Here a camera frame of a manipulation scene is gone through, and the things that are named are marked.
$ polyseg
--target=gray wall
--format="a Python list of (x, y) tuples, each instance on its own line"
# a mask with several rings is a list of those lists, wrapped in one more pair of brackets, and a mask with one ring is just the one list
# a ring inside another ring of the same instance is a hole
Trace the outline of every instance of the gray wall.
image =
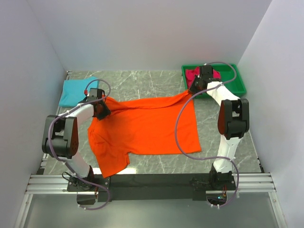
[(39, 167), (65, 71), (25, 0), (1, 1), (0, 28), (0, 227), (10, 228)]
[(304, 224), (303, 10), (302, 0), (273, 0), (238, 65), (257, 152), (289, 227)]
[(271, 0), (28, 0), (65, 69), (238, 63)]

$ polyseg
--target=gray marble surface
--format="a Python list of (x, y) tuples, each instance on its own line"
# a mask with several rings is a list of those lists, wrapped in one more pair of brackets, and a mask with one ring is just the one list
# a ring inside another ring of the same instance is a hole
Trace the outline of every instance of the gray marble surface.
[[(69, 72), (69, 80), (91, 76), (102, 78), (110, 83), (110, 96), (118, 101), (128, 101), (147, 97), (173, 96), (185, 90), (181, 71), (85, 71)], [(106, 89), (103, 83), (99, 87)], [(195, 114), (201, 152), (197, 157), (216, 156), (220, 135), (217, 129), (219, 106), (213, 99), (195, 99)], [(98, 168), (97, 160), (90, 149), (87, 129), (91, 120), (78, 129), (79, 152), (93, 168)], [(136, 155), (129, 154), (130, 164), (122, 173), (198, 173), (209, 172), (213, 160), (197, 161), (178, 155)], [(261, 172), (257, 154), (249, 133), (240, 142), (235, 162), (240, 172)], [(55, 159), (47, 161), (44, 174), (61, 174), (66, 167)]]

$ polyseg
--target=folded blue cloth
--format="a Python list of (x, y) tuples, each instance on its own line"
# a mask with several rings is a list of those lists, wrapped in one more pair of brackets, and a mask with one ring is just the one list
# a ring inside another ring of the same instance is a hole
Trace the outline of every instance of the folded blue cloth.
[[(59, 107), (75, 107), (80, 101), (85, 98), (84, 90), (86, 85), (90, 81), (97, 79), (96, 77), (90, 77), (82, 80), (65, 80), (63, 83), (63, 91), (59, 101)], [(92, 82), (87, 91), (90, 92), (90, 88), (98, 88), (98, 81)]]

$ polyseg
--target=orange cloth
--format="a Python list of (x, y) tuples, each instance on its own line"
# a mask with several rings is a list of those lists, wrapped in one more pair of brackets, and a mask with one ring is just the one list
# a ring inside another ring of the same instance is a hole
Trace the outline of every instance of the orange cloth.
[[(103, 177), (123, 170), (128, 153), (179, 154), (174, 126), (182, 106), (191, 97), (187, 91), (172, 97), (145, 98), (118, 102), (110, 97), (111, 114), (93, 118), (88, 129), (89, 144)], [(185, 152), (200, 151), (193, 101), (184, 109), (178, 124), (178, 139)]]

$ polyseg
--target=green plastic basket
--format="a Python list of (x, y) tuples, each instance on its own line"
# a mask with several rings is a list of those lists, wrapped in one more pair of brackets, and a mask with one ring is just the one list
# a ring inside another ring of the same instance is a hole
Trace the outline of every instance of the green plastic basket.
[[(185, 88), (188, 89), (187, 87), (187, 82), (186, 82), (186, 70), (194, 70), (198, 66), (201, 65), (182, 65), (181, 66), (181, 71), (182, 71), (182, 77), (184, 79), (184, 84)], [(244, 86), (243, 80), (238, 72), (237, 66), (235, 64), (231, 64), (232, 67), (236, 70), (237, 72), (237, 78), (228, 84), (225, 84), (226, 88), (232, 92), (235, 96), (241, 97), (246, 94), (246, 88)], [(220, 73), (221, 80), (223, 82), (228, 81), (229, 79), (232, 79), (234, 74), (233, 70), (226, 64), (212, 64), (213, 69), (218, 71)], [(207, 93), (203, 93), (201, 95), (196, 96), (195, 98), (208, 98), (210, 97)]]

